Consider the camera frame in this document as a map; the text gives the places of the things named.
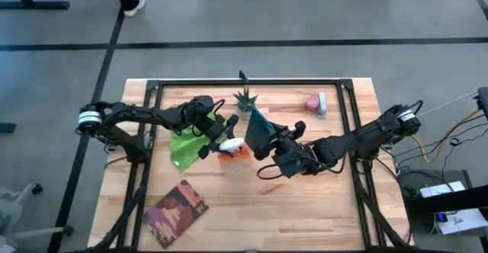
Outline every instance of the orange object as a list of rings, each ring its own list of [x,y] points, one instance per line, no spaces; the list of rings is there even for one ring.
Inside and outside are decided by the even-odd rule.
[[[239,150],[232,154],[233,157],[225,153],[219,153],[217,155],[220,166],[222,166],[224,170],[237,170],[246,167],[249,163],[249,158],[251,157],[251,149],[244,144]]]

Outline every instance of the wooden tabletop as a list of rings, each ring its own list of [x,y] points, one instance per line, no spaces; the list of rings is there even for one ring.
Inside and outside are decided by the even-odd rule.
[[[371,79],[352,80],[361,122],[365,124],[375,120],[380,116],[380,110]],[[145,79],[127,80],[122,101],[142,105],[145,88]],[[226,100],[219,112],[228,117],[236,112],[233,94],[238,90],[242,88],[165,86],[162,106],[175,106],[196,95],[208,94],[214,101],[222,98]],[[328,112],[325,120],[318,119],[314,113],[303,108],[304,100],[320,91],[326,94]],[[333,86],[257,85],[250,86],[250,92],[259,95],[257,107],[270,121],[289,127],[293,127],[298,120],[304,121],[307,129],[299,139],[301,142],[344,133],[337,93]],[[347,95],[346,104],[352,122]],[[118,126],[135,134],[138,124],[120,123]],[[239,121],[235,131],[237,137],[244,137],[246,126],[247,121]],[[169,145],[170,132],[159,127],[146,210],[183,179],[204,198],[210,209],[176,239],[168,250],[364,249],[349,162],[346,162],[340,175],[323,172],[317,176],[295,175],[291,179],[282,177],[263,181],[256,177],[256,171],[263,165],[273,163],[271,157],[263,161],[252,158],[247,169],[226,173],[214,153],[179,174],[169,160]],[[115,152],[109,160],[124,155],[122,151]],[[387,153],[382,152],[380,159],[393,169],[391,157]],[[105,235],[120,215],[129,171],[130,164],[125,161],[109,165],[105,171],[88,245],[99,242],[100,237]],[[381,212],[400,237],[406,238],[409,224],[397,183],[379,163],[374,164],[373,177]],[[376,243],[369,212],[368,217],[371,237]],[[133,217],[131,219],[128,239],[132,233]],[[139,250],[162,250],[144,224]]]

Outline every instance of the black metal frame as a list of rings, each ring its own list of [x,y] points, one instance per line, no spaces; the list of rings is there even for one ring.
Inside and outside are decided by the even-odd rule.
[[[344,97],[344,90],[348,92],[348,97],[351,102],[351,110],[352,110],[352,116],[354,118],[354,123],[356,127],[359,127],[361,125],[361,119],[359,116],[359,111],[358,111],[358,104],[355,98],[355,92],[354,92],[354,85],[352,83],[351,79],[317,79],[317,78],[311,78],[311,79],[249,79],[246,82],[247,85],[332,85],[335,86],[337,90],[337,95],[339,99],[339,109],[341,112],[341,118],[342,118],[342,125],[344,132],[347,133],[350,131],[349,127],[349,120],[348,120],[348,114],[346,110],[346,104],[345,104],[345,97]],[[161,101],[162,101],[162,89],[165,86],[230,86],[230,85],[242,85],[242,80],[239,79],[189,79],[189,80],[184,80],[184,79],[176,79],[176,80],[149,80],[146,85],[146,95],[144,98],[143,105],[148,106],[149,105],[149,100],[151,98],[152,92],[157,89],[158,95],[156,97],[156,103],[154,104],[155,107],[160,107],[161,106]],[[139,128],[139,134],[142,135],[144,131],[144,125],[141,124]],[[150,132],[151,137],[156,137],[156,126],[152,125],[151,126],[151,132]],[[365,248],[368,248],[372,246],[371,244],[371,234],[369,232],[368,228],[368,218],[366,217],[365,213],[365,202],[362,200],[362,198],[359,196],[361,193],[361,189],[364,190],[364,187],[361,183],[361,179],[359,177],[359,172],[357,169],[357,162],[359,162],[354,156],[353,153],[349,153],[350,157],[350,162],[351,162],[351,173],[352,173],[352,181],[354,183],[355,187],[355,194],[356,194],[356,201],[358,204],[358,214],[359,214],[359,221],[361,224],[361,231],[362,231],[362,236],[363,236],[363,242]],[[149,162],[143,165],[143,176],[141,180],[141,185],[147,186],[149,183],[149,170],[150,170],[150,159]],[[127,205],[129,202],[130,198],[133,196],[134,192],[134,186],[135,186],[135,180],[136,180],[136,173],[137,173],[137,168],[138,164],[132,164],[130,167],[130,173],[129,173],[129,181],[127,182],[127,191],[126,191],[126,197],[124,201],[124,206]],[[368,195],[373,201],[373,203],[377,204],[377,198],[376,198],[376,192],[374,189],[374,182],[373,178],[371,176],[370,171],[366,171],[366,183],[367,183],[367,189],[368,189]],[[143,216],[143,206],[144,206],[144,201],[139,203],[137,207],[137,212],[136,212],[136,220],[135,220],[135,225],[134,225],[134,230],[133,230],[133,235],[132,239],[130,241],[130,246],[132,248],[137,248],[139,238],[140,238],[140,227],[141,227],[141,222],[142,222],[142,216]],[[384,238],[384,231],[380,227],[380,224],[374,221],[375,224],[375,229],[376,229],[376,235],[378,237],[378,245],[380,247],[386,246],[386,241]],[[127,222],[124,223],[122,226],[118,239],[117,239],[117,248],[121,248],[124,246],[125,239],[126,239],[126,234],[127,234]]]
[[[66,10],[69,2],[35,2],[33,0],[21,0],[20,2],[0,2],[0,9],[49,9]]]

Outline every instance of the succulent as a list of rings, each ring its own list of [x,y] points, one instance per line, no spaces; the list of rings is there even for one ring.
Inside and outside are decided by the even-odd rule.
[[[251,112],[252,108],[254,107],[254,103],[256,102],[256,98],[258,98],[258,96],[250,98],[248,88],[244,88],[244,94],[242,94],[240,91],[237,93],[238,94],[234,94],[234,97],[236,97],[237,99],[236,106],[243,113]]]

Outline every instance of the pink object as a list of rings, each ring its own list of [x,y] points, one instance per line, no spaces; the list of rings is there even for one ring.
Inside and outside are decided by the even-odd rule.
[[[307,110],[316,111],[319,108],[319,97],[313,96],[305,101],[305,108]]]

